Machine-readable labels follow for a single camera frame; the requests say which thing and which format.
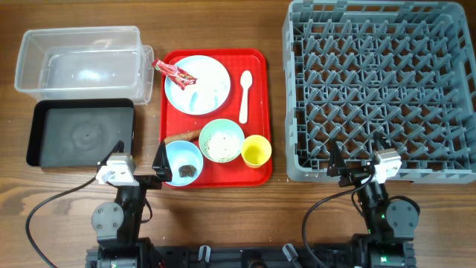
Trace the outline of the white plastic spoon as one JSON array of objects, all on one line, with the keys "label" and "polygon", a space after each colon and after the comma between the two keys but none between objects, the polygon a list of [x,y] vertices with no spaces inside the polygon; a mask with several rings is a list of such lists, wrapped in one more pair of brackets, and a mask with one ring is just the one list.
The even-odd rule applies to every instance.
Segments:
[{"label": "white plastic spoon", "polygon": [[242,87],[242,101],[239,109],[239,122],[246,124],[248,121],[248,91],[253,83],[252,73],[245,70],[240,78],[240,85]]}]

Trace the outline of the dark food scrap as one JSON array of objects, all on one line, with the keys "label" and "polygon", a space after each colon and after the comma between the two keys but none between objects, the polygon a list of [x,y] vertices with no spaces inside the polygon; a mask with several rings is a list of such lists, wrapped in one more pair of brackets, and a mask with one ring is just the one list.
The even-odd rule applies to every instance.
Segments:
[{"label": "dark food scrap", "polygon": [[182,165],[178,169],[178,174],[181,178],[194,177],[196,174],[196,168],[193,165]]}]

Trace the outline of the brown sausage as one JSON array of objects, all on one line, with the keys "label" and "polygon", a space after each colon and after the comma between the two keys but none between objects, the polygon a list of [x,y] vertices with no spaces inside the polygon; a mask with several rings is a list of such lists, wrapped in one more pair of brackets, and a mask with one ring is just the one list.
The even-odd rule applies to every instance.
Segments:
[{"label": "brown sausage", "polygon": [[172,136],[168,136],[164,139],[165,144],[172,143],[174,141],[195,141],[199,138],[201,129],[194,131],[187,131],[185,133],[180,133]]}]

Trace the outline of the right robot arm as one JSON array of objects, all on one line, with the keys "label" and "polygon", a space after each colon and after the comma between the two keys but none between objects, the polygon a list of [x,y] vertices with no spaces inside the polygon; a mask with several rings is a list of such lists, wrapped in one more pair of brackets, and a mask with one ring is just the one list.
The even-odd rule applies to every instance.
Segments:
[{"label": "right robot arm", "polygon": [[380,134],[373,136],[382,145],[372,159],[360,167],[347,167],[337,142],[330,141],[328,176],[337,176],[341,187],[353,186],[351,197],[360,208],[367,234],[355,234],[349,243],[332,246],[334,267],[394,267],[417,265],[412,241],[419,223],[420,207],[405,196],[391,197],[385,187],[402,166],[401,156]]}]

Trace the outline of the red snack wrapper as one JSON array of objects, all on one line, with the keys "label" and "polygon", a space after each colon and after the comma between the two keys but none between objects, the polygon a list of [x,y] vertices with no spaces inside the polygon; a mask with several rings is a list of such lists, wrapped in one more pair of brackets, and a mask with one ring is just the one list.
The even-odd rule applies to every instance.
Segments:
[{"label": "red snack wrapper", "polygon": [[185,90],[187,86],[196,84],[197,79],[178,66],[155,59],[152,62],[152,67],[170,78],[181,90]]}]

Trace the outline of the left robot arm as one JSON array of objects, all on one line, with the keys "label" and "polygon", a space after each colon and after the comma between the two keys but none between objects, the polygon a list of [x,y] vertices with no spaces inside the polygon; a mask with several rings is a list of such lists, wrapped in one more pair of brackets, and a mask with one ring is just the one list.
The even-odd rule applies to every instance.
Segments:
[{"label": "left robot arm", "polygon": [[96,180],[117,189],[115,200],[100,204],[94,210],[91,224],[97,234],[98,250],[87,252],[86,266],[165,267],[165,259],[148,237],[140,238],[147,191],[160,190],[164,182],[172,180],[166,144],[158,146],[152,163],[153,175],[136,175],[132,155],[123,151],[118,141],[110,153],[97,163]]}]

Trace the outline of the yellow cup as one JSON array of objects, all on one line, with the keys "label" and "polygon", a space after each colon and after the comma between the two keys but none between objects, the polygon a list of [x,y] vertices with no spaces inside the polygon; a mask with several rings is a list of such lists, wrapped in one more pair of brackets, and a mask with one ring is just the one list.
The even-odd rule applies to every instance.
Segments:
[{"label": "yellow cup", "polygon": [[250,135],[243,142],[241,156],[250,168],[260,168],[271,158],[271,154],[271,143],[264,136]]}]

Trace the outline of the light blue plate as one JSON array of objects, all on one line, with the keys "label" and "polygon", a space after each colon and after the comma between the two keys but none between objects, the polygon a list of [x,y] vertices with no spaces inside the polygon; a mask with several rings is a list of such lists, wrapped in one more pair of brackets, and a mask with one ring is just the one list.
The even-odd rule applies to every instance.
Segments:
[{"label": "light blue plate", "polygon": [[227,69],[212,57],[195,55],[176,63],[197,79],[194,85],[182,90],[170,78],[164,82],[168,101],[180,112],[204,115],[218,109],[231,91],[231,78]]}]

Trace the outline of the white rice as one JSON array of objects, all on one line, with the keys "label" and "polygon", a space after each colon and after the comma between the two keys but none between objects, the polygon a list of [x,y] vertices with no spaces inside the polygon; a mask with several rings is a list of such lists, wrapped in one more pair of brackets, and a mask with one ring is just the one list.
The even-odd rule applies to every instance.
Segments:
[{"label": "white rice", "polygon": [[205,152],[214,162],[229,162],[239,155],[240,139],[233,133],[217,132],[205,142]]}]

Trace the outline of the light blue bowl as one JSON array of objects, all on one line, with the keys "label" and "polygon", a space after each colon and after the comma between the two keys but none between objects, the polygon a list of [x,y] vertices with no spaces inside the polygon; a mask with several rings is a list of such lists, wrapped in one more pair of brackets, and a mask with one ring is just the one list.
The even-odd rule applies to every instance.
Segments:
[{"label": "light blue bowl", "polygon": [[[166,145],[167,158],[172,171],[172,181],[167,184],[173,187],[183,187],[196,181],[200,176],[204,159],[200,149],[189,141],[174,141]],[[194,177],[181,178],[179,168],[182,165],[193,165],[196,168]]]}]

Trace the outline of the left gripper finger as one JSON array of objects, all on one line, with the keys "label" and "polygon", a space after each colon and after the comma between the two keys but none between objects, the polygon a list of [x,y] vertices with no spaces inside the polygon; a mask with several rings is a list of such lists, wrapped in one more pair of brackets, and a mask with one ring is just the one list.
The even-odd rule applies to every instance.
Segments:
[{"label": "left gripper finger", "polygon": [[173,175],[167,158],[166,144],[164,141],[162,141],[158,146],[152,163],[152,169],[155,171],[155,176],[162,182],[172,181]]},{"label": "left gripper finger", "polygon": [[106,165],[107,160],[113,153],[122,153],[124,150],[124,143],[123,141],[119,140],[116,145],[111,149],[111,151],[105,156],[103,160],[97,163],[98,167],[102,167]]}]

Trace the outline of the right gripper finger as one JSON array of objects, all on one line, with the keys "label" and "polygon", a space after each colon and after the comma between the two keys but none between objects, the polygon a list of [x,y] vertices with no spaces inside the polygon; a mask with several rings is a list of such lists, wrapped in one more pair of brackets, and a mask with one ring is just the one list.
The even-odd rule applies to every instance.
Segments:
[{"label": "right gripper finger", "polygon": [[376,152],[382,152],[388,149],[388,143],[385,141],[383,135],[380,132],[373,133],[373,140],[375,143]]},{"label": "right gripper finger", "polygon": [[347,166],[335,139],[330,139],[329,145],[330,155],[327,176],[345,176],[347,174]]}]

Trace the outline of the green bowl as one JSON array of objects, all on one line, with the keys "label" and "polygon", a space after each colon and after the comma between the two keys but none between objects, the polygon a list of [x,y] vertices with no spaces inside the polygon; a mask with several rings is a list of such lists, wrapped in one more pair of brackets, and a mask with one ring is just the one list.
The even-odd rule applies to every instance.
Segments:
[{"label": "green bowl", "polygon": [[216,120],[213,120],[213,121],[207,123],[203,127],[203,129],[200,133],[200,136],[199,136],[199,148],[200,148],[202,154],[207,159],[211,160],[205,152],[205,142],[207,141],[207,139],[211,135],[213,135],[214,133],[217,133],[217,132],[233,133],[234,135],[238,136],[239,139],[240,139],[239,155],[241,154],[242,145],[243,145],[243,142],[245,140],[244,132],[242,131],[241,127],[237,123],[235,123],[234,121],[229,120],[229,119],[220,118],[220,119],[216,119]]}]

